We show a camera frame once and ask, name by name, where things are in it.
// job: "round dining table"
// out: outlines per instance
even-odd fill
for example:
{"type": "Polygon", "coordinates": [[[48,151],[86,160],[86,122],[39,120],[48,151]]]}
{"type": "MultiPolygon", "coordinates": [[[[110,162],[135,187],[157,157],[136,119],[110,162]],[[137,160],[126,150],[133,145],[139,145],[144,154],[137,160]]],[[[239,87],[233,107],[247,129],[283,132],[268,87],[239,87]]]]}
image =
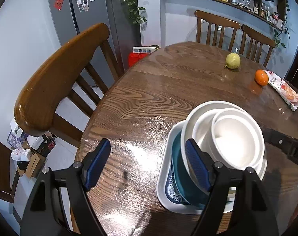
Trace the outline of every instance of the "round dining table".
{"type": "MultiPolygon", "coordinates": [[[[88,198],[107,235],[190,235],[198,215],[166,210],[156,182],[170,129],[199,104],[223,100],[245,109],[263,128],[298,139],[298,109],[293,112],[270,86],[254,81],[264,67],[241,56],[241,66],[225,65],[228,51],[196,42],[161,48],[143,58],[105,94],[83,133],[76,159],[95,149],[102,138],[111,154],[88,198]]],[[[265,144],[263,178],[279,232],[298,201],[298,166],[276,147],[265,144]]],[[[228,227],[223,214],[218,232],[228,227]]]]}

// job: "blue floral pattern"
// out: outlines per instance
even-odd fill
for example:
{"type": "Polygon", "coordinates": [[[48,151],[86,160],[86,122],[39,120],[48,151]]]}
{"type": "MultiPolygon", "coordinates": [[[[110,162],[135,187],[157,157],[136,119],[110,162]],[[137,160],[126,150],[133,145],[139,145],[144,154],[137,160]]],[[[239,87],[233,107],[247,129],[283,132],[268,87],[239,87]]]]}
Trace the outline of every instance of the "blue floral pattern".
{"type": "Polygon", "coordinates": [[[179,193],[179,191],[177,189],[177,186],[176,186],[175,180],[174,180],[172,162],[171,162],[170,170],[168,173],[167,183],[165,185],[165,194],[166,194],[167,198],[170,201],[172,201],[173,203],[182,204],[182,205],[190,205],[189,203],[187,203],[184,200],[184,198],[182,197],[182,195],[179,193]]]}

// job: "power strip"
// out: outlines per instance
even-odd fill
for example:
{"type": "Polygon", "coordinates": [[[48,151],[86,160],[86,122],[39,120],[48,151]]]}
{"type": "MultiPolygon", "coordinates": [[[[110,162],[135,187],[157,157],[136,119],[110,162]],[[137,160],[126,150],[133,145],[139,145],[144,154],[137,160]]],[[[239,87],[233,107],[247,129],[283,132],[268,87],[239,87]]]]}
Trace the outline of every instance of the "power strip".
{"type": "Polygon", "coordinates": [[[155,47],[134,47],[134,53],[153,53],[156,50],[155,47]]]}

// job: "teal plate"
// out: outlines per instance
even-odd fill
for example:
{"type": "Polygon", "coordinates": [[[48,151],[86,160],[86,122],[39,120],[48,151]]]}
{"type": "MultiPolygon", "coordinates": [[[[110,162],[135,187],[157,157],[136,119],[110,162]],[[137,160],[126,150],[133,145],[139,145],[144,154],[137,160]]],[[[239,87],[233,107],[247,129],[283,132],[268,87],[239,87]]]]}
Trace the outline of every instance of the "teal plate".
{"type": "Polygon", "coordinates": [[[172,163],[175,184],[181,196],[191,205],[204,209],[209,196],[204,194],[188,175],[181,154],[181,132],[176,136],[172,145],[172,163]]]}

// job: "stacked bowl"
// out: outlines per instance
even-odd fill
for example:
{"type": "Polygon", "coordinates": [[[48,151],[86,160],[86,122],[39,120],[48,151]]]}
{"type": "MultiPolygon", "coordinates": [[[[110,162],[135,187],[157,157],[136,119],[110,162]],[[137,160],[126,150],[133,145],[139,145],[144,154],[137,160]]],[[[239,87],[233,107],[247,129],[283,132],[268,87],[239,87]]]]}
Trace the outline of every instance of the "stacked bowl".
{"type": "MultiPolygon", "coordinates": [[[[194,169],[198,161],[190,154],[191,150],[185,149],[185,143],[190,138],[214,161],[220,161],[232,169],[252,167],[259,178],[263,179],[267,161],[262,131],[251,115],[237,105],[225,101],[209,101],[193,109],[184,122],[180,135],[183,163],[189,177],[200,189],[195,194],[208,194],[204,191],[202,180],[198,180],[200,176],[197,173],[200,170],[194,169]]],[[[235,187],[230,189],[228,202],[234,200],[235,190],[235,187]]]]}

